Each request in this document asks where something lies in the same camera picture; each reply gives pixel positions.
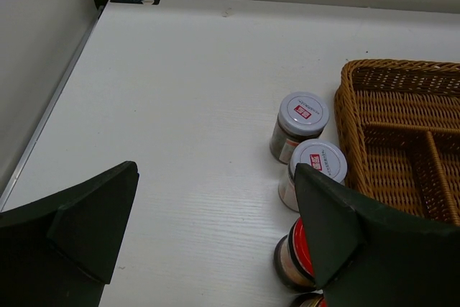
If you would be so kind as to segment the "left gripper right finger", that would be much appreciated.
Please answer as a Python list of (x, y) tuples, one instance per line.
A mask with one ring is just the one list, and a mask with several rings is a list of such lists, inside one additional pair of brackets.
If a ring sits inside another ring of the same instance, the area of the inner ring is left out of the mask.
[(459, 228), (398, 211), (333, 180), (300, 217), (328, 306), (457, 306)]

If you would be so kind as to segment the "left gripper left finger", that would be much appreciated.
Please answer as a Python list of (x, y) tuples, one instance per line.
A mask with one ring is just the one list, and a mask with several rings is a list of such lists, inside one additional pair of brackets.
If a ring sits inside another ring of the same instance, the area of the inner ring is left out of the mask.
[(98, 306), (138, 181), (137, 164), (126, 161), (1, 213), (1, 305)]

